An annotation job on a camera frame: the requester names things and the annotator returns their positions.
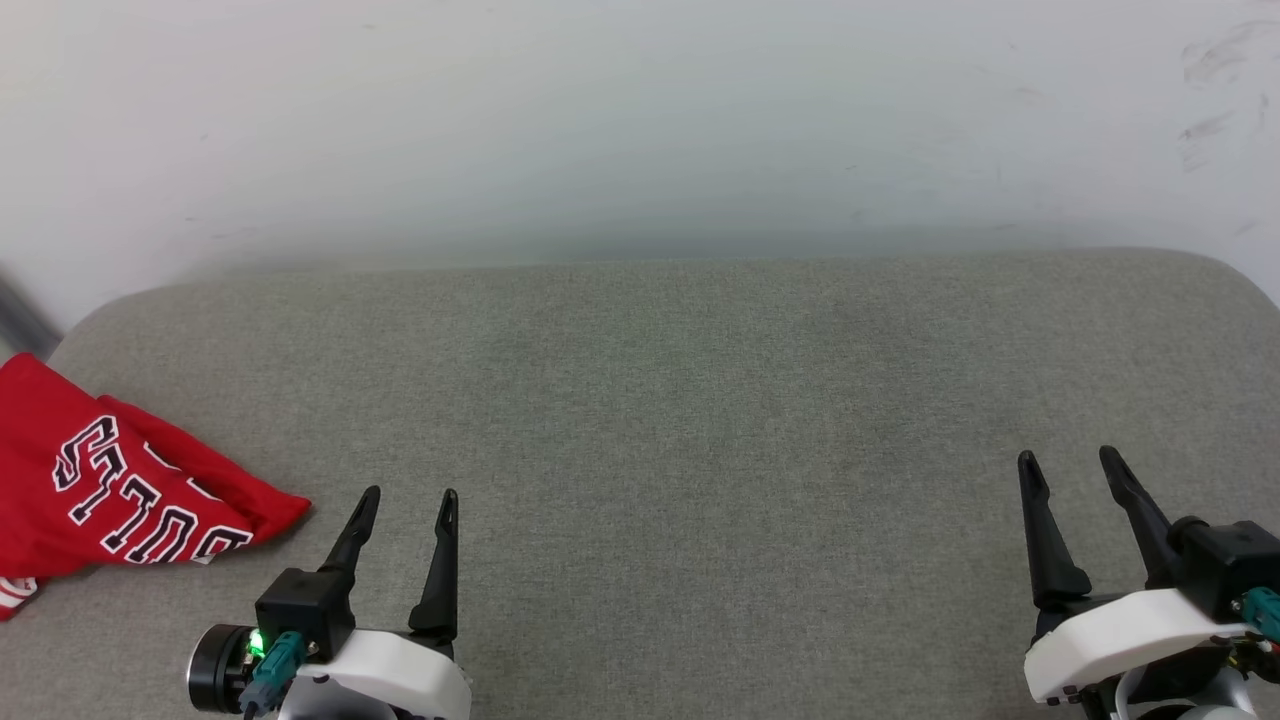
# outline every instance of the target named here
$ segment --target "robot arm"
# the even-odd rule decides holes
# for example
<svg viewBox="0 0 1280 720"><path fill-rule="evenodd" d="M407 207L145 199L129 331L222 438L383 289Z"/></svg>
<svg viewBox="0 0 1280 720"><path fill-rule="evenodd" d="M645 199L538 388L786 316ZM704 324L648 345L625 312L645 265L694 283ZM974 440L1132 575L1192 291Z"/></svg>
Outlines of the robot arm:
<svg viewBox="0 0 1280 720"><path fill-rule="evenodd" d="M280 720L467 720L471 687L453 661L458 630L458 496L444 493L435 555L408 632L356 628L349 593L379 488L360 498L324 565L289 568L257 600L257 628L215 625L196 646L187 688L198 710L279 710Z"/></svg>
<svg viewBox="0 0 1280 720"><path fill-rule="evenodd" d="M1129 705L1185 701L1161 717L1252 717L1244 679L1280 682L1280 541L1254 523L1170 524L1114 447L1100 452L1147 568L1147 589L1091 596L1048 507L1034 455L1018 459L1039 609L1024 673L1036 702L1129 720Z"/></svg>

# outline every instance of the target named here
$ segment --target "black camera lens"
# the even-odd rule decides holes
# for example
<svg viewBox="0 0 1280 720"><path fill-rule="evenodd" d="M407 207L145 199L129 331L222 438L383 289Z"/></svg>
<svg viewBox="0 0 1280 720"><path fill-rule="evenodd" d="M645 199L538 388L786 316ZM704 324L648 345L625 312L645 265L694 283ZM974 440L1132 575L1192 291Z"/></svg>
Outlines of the black camera lens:
<svg viewBox="0 0 1280 720"><path fill-rule="evenodd" d="M252 679L243 665L252 632L244 625L214 625L196 643L187 665L187 693L196 710L241 712L239 694Z"/></svg>

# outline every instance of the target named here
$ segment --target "white wall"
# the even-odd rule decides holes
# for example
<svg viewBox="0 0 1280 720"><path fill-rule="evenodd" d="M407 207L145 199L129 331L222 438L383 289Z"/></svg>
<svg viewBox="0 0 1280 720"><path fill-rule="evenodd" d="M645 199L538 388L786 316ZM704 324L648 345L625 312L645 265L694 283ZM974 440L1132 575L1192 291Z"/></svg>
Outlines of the white wall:
<svg viewBox="0 0 1280 720"><path fill-rule="evenodd" d="M1275 0L0 0L0 263L63 328L233 269L1084 245L1277 299L1277 138Z"/></svg>

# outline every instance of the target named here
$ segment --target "gray cushion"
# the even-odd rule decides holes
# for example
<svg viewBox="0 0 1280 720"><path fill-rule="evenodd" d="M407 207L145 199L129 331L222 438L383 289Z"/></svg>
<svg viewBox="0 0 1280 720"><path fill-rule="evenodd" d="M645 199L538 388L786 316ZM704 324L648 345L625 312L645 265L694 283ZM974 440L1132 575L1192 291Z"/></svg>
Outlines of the gray cushion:
<svg viewBox="0 0 1280 720"><path fill-rule="evenodd" d="M0 625L0 706L193 715L183 671L205 628L251 623L276 573L317 565L379 483L352 596L372 628L403 626L439 496L461 493L474 717L1025 717L1018 452L1039 456L1094 587L1138 589L1098 446L1171 516L1280 530L1277 357L1280 313L1256 287L1156 251L284 275L127 297L54 366L315 510L209 568L51 583Z"/></svg>

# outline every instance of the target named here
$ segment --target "teal connector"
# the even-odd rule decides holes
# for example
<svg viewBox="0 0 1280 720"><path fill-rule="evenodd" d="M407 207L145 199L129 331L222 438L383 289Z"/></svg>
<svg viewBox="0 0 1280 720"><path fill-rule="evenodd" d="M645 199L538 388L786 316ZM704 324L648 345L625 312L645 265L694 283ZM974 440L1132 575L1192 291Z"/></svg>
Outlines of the teal connector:
<svg viewBox="0 0 1280 720"><path fill-rule="evenodd" d="M1280 594L1271 588L1253 588L1244 593L1244 611L1240 615L1268 641L1280 643Z"/></svg>
<svg viewBox="0 0 1280 720"><path fill-rule="evenodd" d="M253 669L253 680L241 693L241 711L246 720L261 717L280 705L284 687L298 674L306 657L306 642L293 630L282 633L271 643L271 650L266 651L266 656Z"/></svg>

